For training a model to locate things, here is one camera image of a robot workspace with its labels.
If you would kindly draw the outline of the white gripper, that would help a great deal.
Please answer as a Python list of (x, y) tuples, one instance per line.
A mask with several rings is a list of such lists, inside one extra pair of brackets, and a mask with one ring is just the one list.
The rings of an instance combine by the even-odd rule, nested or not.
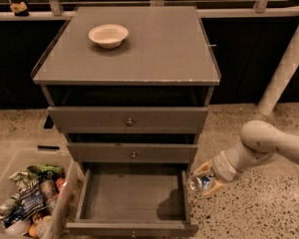
[(203, 163), (193, 172), (192, 176), (209, 176), (214, 172), (218, 179), (212, 178), (202, 192), (204, 197), (208, 197), (225, 187), (227, 185), (226, 182), (238, 179), (247, 168), (247, 148), (243, 143), (237, 142), (231, 148), (222, 150), (212, 160), (210, 159)]

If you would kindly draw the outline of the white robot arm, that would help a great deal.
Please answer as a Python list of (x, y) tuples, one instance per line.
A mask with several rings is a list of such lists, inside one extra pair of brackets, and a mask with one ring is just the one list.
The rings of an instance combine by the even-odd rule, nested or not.
[(202, 164), (189, 178), (188, 186), (203, 196), (211, 195), (273, 154), (299, 165), (299, 135), (283, 132), (265, 121), (251, 120), (241, 128), (239, 141)]

